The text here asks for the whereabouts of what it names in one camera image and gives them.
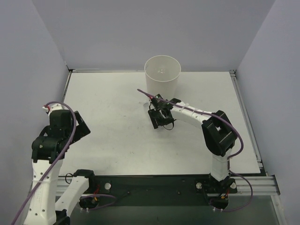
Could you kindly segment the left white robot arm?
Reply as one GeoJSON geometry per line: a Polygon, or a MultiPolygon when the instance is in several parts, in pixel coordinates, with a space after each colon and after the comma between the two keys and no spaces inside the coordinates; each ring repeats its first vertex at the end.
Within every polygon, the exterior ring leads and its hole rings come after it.
{"type": "Polygon", "coordinates": [[[49,102],[43,106],[49,124],[33,141],[32,190],[26,225],[68,225],[82,194],[96,188],[92,170],[77,170],[68,188],[56,199],[60,169],[70,145],[90,134],[90,129],[78,111],[62,102],[49,102]]]}

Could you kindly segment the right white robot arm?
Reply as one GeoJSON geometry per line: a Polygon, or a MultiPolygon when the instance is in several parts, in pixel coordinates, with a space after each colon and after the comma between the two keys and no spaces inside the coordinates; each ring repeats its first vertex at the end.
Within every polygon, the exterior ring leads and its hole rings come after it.
{"type": "Polygon", "coordinates": [[[177,120],[200,128],[206,147],[213,155],[210,175],[217,181],[222,181],[229,175],[228,157],[237,135],[223,111],[200,111],[176,98],[164,100],[158,94],[150,97],[148,115],[154,129],[169,124],[174,126],[177,120]]]}

